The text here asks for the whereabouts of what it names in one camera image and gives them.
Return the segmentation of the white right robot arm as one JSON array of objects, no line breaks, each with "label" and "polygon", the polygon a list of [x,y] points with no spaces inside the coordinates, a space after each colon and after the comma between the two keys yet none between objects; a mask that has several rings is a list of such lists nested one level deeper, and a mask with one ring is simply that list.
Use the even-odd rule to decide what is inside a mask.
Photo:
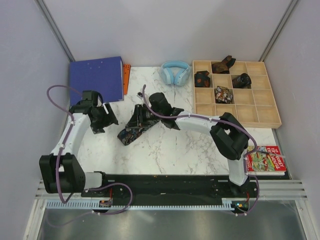
[{"label": "white right robot arm", "polygon": [[238,122],[233,114],[223,113],[221,116],[195,114],[183,108],[172,107],[162,92],[152,94],[148,99],[139,92],[143,104],[134,107],[133,115],[126,124],[127,129],[147,129],[158,122],[167,128],[201,133],[212,137],[215,146],[228,161],[229,191],[235,197],[247,191],[244,161],[249,146],[254,138]]}]

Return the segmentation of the navy floral necktie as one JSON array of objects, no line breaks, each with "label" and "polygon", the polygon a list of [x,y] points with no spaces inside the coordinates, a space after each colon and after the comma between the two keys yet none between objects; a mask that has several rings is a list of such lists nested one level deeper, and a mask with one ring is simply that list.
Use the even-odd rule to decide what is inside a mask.
[{"label": "navy floral necktie", "polygon": [[159,120],[152,120],[146,126],[141,126],[138,128],[124,128],[118,133],[117,138],[124,146],[128,146],[135,140],[137,140],[146,131],[155,126],[158,122]]}]

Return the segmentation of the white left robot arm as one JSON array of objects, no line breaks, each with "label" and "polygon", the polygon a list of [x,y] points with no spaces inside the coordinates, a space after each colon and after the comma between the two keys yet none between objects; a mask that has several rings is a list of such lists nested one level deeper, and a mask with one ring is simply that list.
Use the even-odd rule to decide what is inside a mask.
[{"label": "white left robot arm", "polygon": [[110,125],[118,125],[118,120],[110,104],[104,103],[102,95],[94,90],[83,91],[81,100],[67,112],[67,126],[58,144],[39,159],[45,190],[49,194],[73,194],[92,189],[104,197],[110,191],[109,183],[103,180],[101,171],[84,172],[78,153],[88,130],[102,134]]}]

